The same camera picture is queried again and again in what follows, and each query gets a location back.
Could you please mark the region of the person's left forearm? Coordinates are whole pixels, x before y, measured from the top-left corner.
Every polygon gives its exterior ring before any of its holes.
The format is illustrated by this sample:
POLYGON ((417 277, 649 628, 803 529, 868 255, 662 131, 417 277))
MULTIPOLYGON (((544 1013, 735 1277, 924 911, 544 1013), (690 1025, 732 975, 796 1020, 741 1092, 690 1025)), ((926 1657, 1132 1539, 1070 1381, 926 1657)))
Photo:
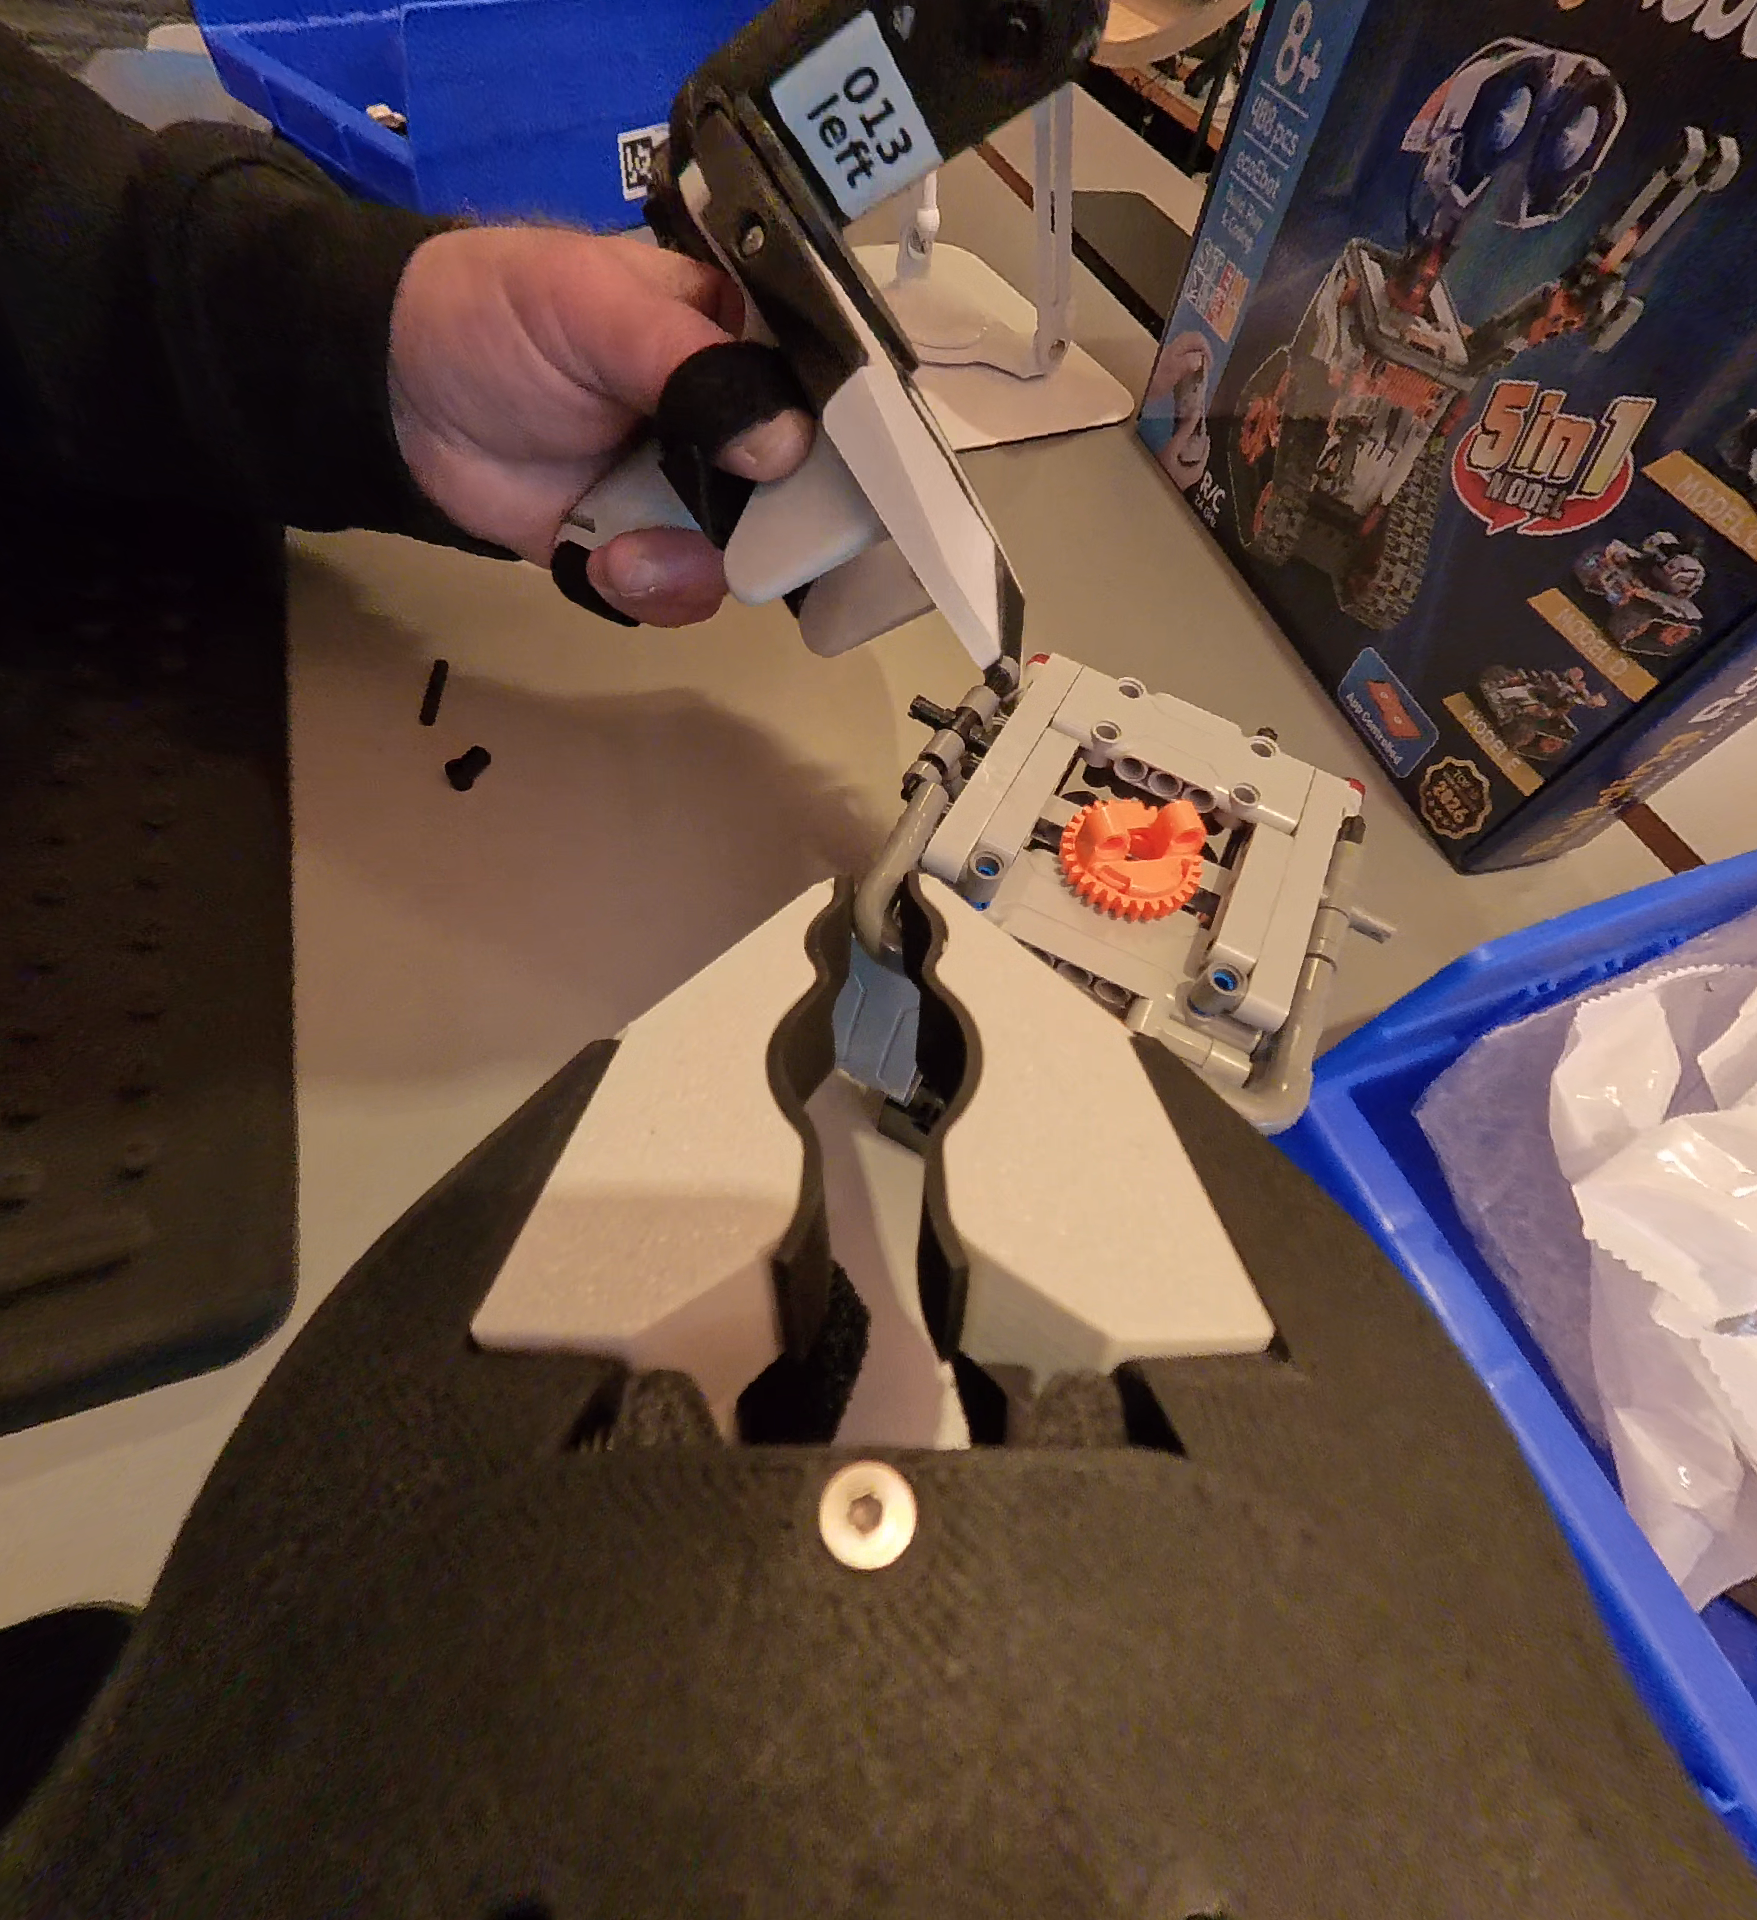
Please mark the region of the person's left forearm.
POLYGON ((272 135, 146 131, 0 24, 0 461, 509 559, 426 501, 390 420, 395 292, 447 230, 272 135))

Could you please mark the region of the white stand base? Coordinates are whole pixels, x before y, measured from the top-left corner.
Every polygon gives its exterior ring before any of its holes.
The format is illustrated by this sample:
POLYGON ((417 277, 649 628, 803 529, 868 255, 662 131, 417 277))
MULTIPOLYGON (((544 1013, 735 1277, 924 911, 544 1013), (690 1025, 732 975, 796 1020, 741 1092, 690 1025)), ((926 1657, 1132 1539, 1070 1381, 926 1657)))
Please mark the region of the white stand base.
POLYGON ((922 179, 893 251, 856 256, 920 363, 916 375, 957 450, 1075 433, 1132 416, 1127 390, 1072 343, 1072 109, 1034 109, 1034 301, 972 253, 938 242, 938 175, 922 179))

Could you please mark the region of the person's left hand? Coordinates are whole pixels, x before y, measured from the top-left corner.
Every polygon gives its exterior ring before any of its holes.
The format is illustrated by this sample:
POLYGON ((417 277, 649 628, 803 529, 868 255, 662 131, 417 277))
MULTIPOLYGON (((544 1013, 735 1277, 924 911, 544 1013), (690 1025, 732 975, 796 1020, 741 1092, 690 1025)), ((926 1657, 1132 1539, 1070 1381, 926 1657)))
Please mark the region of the person's left hand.
POLYGON ((393 440, 465 535, 550 563, 562 523, 693 353, 745 332, 720 271, 629 236, 453 228, 405 267, 390 316, 393 440))

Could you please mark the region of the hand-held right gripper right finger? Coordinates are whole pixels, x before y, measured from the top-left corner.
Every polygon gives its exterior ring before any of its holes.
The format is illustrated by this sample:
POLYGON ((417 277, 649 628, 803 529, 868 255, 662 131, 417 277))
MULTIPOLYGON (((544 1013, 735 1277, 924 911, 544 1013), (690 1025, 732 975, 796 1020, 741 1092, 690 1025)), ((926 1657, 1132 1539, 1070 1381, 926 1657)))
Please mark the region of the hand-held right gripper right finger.
POLYGON ((1027 1373, 1257 1353, 1274 1323, 1129 1033, 951 887, 909 881, 938 1355, 1027 1373))

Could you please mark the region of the clear plastic bags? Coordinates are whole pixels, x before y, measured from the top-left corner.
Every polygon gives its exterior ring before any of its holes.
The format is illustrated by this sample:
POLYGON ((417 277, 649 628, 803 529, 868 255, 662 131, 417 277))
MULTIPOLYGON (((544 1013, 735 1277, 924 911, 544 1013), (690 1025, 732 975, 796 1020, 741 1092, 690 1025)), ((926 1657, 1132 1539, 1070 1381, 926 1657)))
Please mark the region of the clear plastic bags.
POLYGON ((1757 907, 1477 1041, 1416 1113, 1663 1569, 1757 1612, 1757 907))

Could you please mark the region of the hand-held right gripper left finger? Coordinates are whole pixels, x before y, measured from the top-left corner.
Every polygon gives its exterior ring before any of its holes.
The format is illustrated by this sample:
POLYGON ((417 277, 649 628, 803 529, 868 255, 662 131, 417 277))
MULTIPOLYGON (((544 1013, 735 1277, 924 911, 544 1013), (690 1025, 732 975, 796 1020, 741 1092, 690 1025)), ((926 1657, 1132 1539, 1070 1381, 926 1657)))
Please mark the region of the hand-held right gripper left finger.
POLYGON ((705 1400, 808 1353, 832 1261, 807 1105, 846 977, 847 881, 820 881, 628 1022, 471 1340, 680 1372, 705 1400))

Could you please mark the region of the blue bin with label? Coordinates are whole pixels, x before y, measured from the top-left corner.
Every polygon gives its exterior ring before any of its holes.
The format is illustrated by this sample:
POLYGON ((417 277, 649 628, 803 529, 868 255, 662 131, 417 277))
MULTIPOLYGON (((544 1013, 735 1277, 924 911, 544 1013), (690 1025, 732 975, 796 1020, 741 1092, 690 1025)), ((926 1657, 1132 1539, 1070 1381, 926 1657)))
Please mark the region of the blue bin with label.
POLYGON ((220 80, 330 178, 484 222, 641 225, 686 76, 761 2, 195 2, 220 80))

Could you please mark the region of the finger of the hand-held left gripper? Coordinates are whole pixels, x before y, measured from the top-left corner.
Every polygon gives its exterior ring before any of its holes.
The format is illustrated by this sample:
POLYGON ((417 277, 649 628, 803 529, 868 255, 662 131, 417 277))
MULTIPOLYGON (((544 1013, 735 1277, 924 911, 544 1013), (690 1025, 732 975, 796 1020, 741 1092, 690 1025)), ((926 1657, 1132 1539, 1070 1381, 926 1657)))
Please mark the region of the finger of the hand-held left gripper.
POLYGON ((872 507, 875 545, 817 576, 817 654, 846 655, 938 611, 982 671, 1021 670, 1025 592, 914 379, 863 329, 865 368, 820 428, 872 507))

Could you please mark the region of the grey toy brick model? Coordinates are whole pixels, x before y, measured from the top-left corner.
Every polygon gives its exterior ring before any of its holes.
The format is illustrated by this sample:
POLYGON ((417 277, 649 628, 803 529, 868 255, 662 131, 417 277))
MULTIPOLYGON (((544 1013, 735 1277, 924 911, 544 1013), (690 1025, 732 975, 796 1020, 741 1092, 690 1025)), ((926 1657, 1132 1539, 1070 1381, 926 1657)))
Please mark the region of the grey toy brick model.
POLYGON ((879 951, 851 948, 837 1065, 895 1107, 930 1107, 895 918, 918 873, 1260 1133, 1295 1126, 1346 938, 1391 936, 1354 892, 1364 786, 1270 733, 1060 655, 993 670, 951 708, 916 697, 911 717, 927 741, 860 892, 858 926, 879 951))

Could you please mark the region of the robot kit box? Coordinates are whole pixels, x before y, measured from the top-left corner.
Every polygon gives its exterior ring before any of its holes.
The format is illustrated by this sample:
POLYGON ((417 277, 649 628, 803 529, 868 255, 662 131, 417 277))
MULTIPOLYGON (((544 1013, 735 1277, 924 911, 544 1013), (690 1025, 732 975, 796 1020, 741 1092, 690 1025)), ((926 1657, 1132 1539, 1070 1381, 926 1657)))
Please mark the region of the robot kit box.
POLYGON ((1757 714, 1757 2, 1267 3, 1138 429, 1459 871, 1757 714))

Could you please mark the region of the blue plastic bin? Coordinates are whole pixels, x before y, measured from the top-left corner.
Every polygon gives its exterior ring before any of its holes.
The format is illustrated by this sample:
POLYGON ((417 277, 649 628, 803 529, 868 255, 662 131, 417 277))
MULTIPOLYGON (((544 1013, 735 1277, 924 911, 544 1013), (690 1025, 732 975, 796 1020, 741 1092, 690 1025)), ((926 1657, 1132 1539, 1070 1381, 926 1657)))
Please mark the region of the blue plastic bin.
POLYGON ((1572 1400, 1478 1256, 1414 1107, 1485 1033, 1634 973, 1757 907, 1757 851, 1506 934, 1321 1056, 1278 1147, 1397 1263, 1500 1407, 1662 1732, 1757 1864, 1757 1622, 1697 1614, 1628 1517, 1572 1400))

